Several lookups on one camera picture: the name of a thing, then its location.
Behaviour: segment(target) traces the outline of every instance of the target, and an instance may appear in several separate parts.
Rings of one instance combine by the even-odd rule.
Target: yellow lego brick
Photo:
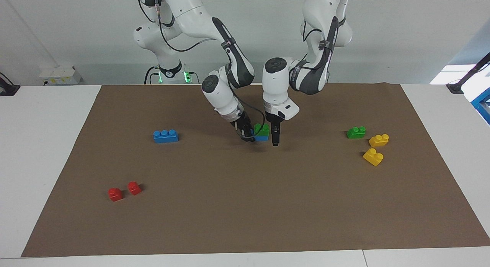
[[[371,147],[382,147],[383,145],[386,145],[390,141],[390,136],[388,134],[383,134],[383,135],[376,135],[374,137],[371,137],[369,140],[369,144]]]
[[[377,153],[374,148],[370,148],[363,156],[368,162],[370,162],[373,166],[379,165],[381,161],[383,161],[383,154]]]

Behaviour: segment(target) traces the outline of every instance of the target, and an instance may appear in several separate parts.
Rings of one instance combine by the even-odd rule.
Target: blue lego brick
[[[257,136],[255,136],[255,140],[257,142],[266,142],[266,141],[269,140],[269,136],[268,135],[267,136],[259,136],[259,135],[257,135]]]
[[[480,115],[490,124],[490,107],[488,105],[490,100],[490,88],[485,90],[480,96],[476,97],[471,104],[480,113]]]
[[[179,141],[179,135],[177,131],[170,129],[170,131],[155,131],[154,132],[155,143],[172,143]]]
[[[269,136],[255,136],[255,140],[258,142],[265,142],[269,140]]]

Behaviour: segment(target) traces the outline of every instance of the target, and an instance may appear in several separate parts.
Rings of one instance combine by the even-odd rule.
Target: white wall
[[[75,66],[86,84],[141,83],[155,63],[132,38],[145,22],[136,0],[9,0],[27,24],[24,30],[1,1],[0,70],[17,83],[40,83],[39,66],[52,63],[26,38],[29,30],[57,63]],[[306,52],[299,35],[303,0],[203,2],[254,64],[256,82],[266,60]],[[348,9],[354,39],[335,50],[330,82],[429,83],[487,21],[489,5],[490,0],[354,0]],[[171,42],[184,48],[193,41]],[[181,58],[201,80],[227,62],[216,42]]]
[[[449,65],[478,63],[488,52],[490,52],[490,19],[449,62]]]

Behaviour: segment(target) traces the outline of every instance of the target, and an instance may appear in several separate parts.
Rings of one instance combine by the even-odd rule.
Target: blue box
[[[155,143],[172,143],[178,142],[179,136],[177,131],[170,129],[170,131],[155,131],[154,132],[154,141]]]
[[[490,124],[490,88],[485,90],[480,96],[476,97],[471,104],[480,113],[480,115]]]

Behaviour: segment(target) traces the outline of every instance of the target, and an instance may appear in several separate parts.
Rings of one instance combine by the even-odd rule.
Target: lego brick
[[[116,202],[118,200],[121,200],[123,198],[123,192],[121,192],[120,189],[116,188],[116,187],[113,187],[111,189],[109,189],[109,198]]]
[[[390,141],[390,136],[388,134],[376,135],[370,138],[369,144],[371,147],[382,147]]]
[[[138,185],[138,183],[136,182],[129,182],[127,184],[127,189],[129,190],[129,192],[131,192],[131,194],[133,195],[137,195],[141,192],[141,188],[140,186]]]
[[[269,135],[271,134],[271,128],[269,127],[268,124],[264,124],[264,127],[262,127],[262,130],[259,131],[261,126],[262,126],[262,124],[255,124],[254,135],[256,135],[255,140],[257,140],[259,142],[264,142],[264,141],[269,140]]]
[[[381,161],[383,161],[383,154],[378,153],[374,148],[370,148],[364,155],[363,158],[370,162],[373,166],[378,166]]]
[[[178,142],[179,136],[177,131],[170,129],[170,131],[155,131],[154,132],[154,141],[155,143],[172,143]]]
[[[354,126],[349,131],[347,131],[347,137],[349,139],[363,138],[366,135],[366,128],[364,126],[357,127]]]

